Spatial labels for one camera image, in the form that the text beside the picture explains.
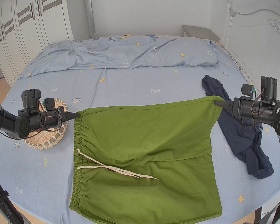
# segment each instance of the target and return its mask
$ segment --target gray stripe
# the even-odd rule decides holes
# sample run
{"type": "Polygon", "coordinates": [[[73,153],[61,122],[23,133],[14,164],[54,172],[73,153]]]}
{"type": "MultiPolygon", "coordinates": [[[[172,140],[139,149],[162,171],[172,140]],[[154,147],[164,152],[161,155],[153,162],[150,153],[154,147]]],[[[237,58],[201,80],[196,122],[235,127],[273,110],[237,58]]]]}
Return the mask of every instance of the gray stripe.
{"type": "Polygon", "coordinates": [[[30,6],[27,6],[24,10],[18,13],[18,17],[22,16],[24,13],[28,12],[29,10],[30,10],[30,6]]]}
{"type": "Polygon", "coordinates": [[[5,25],[4,27],[6,28],[8,25],[10,25],[13,22],[13,19],[10,19],[5,25]]]}
{"type": "Polygon", "coordinates": [[[11,32],[12,30],[14,30],[14,26],[11,26],[7,31],[5,31],[5,34],[7,35],[9,32],[11,32]]]}
{"type": "Polygon", "coordinates": [[[61,0],[56,0],[56,1],[52,2],[52,3],[50,3],[50,4],[47,4],[47,5],[43,6],[43,10],[46,11],[46,10],[48,10],[48,9],[50,9],[52,7],[55,7],[57,5],[60,5],[60,4],[62,4],[61,0]]]}
{"type": "Polygon", "coordinates": [[[18,23],[19,25],[22,24],[23,22],[25,22],[26,20],[31,19],[31,14],[27,15],[26,17],[22,18],[18,23]]]}

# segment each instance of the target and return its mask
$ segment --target white drawstring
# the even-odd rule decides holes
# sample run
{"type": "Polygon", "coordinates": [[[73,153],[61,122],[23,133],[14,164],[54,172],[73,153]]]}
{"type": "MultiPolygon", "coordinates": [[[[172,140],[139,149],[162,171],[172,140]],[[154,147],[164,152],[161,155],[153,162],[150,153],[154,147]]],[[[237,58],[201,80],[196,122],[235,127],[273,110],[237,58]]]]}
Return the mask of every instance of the white drawstring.
{"type": "Polygon", "coordinates": [[[136,177],[136,178],[143,177],[143,178],[150,178],[150,179],[158,180],[157,178],[154,178],[154,177],[149,176],[149,175],[142,175],[142,174],[133,173],[131,171],[123,170],[123,169],[120,169],[120,168],[114,167],[114,166],[106,166],[105,164],[103,164],[103,163],[101,163],[101,162],[83,154],[79,149],[77,149],[77,151],[78,151],[79,154],[83,155],[84,157],[88,158],[89,160],[92,160],[95,163],[98,163],[100,165],[100,166],[80,166],[80,167],[78,167],[78,170],[79,169],[107,168],[107,169],[110,169],[110,170],[115,171],[117,173],[127,175],[127,176],[131,176],[131,177],[136,177]]]}

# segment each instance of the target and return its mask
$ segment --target door handle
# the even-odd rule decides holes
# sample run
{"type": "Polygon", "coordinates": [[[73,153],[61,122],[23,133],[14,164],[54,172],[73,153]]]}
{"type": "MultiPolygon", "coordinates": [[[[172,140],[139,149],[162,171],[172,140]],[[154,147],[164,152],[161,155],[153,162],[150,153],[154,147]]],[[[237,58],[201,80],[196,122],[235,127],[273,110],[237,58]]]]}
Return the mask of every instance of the door handle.
{"type": "Polygon", "coordinates": [[[5,39],[4,33],[3,33],[3,26],[1,26],[1,31],[2,31],[2,37],[3,37],[3,39],[5,39]]]}
{"type": "Polygon", "coordinates": [[[40,16],[42,13],[40,13],[39,0],[37,0],[37,5],[38,5],[38,14],[39,14],[39,16],[40,16]]]}
{"type": "Polygon", "coordinates": [[[35,16],[33,15],[32,5],[33,5],[33,3],[31,2],[31,3],[30,3],[30,12],[31,12],[32,19],[34,19],[35,16]]]}

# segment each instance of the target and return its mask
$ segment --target gray nightstand top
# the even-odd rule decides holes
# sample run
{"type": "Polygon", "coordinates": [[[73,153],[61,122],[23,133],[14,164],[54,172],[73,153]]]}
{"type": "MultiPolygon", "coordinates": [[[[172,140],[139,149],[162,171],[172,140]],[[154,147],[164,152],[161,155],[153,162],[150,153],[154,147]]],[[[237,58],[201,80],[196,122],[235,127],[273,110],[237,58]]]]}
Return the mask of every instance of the gray nightstand top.
{"type": "Polygon", "coordinates": [[[201,39],[209,39],[216,42],[220,41],[220,38],[214,34],[211,30],[207,28],[197,27],[197,26],[187,26],[182,25],[185,34],[188,37],[197,37],[201,39]]]}

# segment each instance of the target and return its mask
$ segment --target headboard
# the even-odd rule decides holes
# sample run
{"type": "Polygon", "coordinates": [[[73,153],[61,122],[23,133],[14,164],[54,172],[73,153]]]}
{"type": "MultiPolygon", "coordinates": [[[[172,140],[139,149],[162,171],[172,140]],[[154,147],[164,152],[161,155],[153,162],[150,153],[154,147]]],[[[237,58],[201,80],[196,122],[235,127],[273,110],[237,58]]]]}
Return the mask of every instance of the headboard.
{"type": "Polygon", "coordinates": [[[264,75],[280,85],[280,0],[227,0],[220,42],[259,91],[264,75]]]}

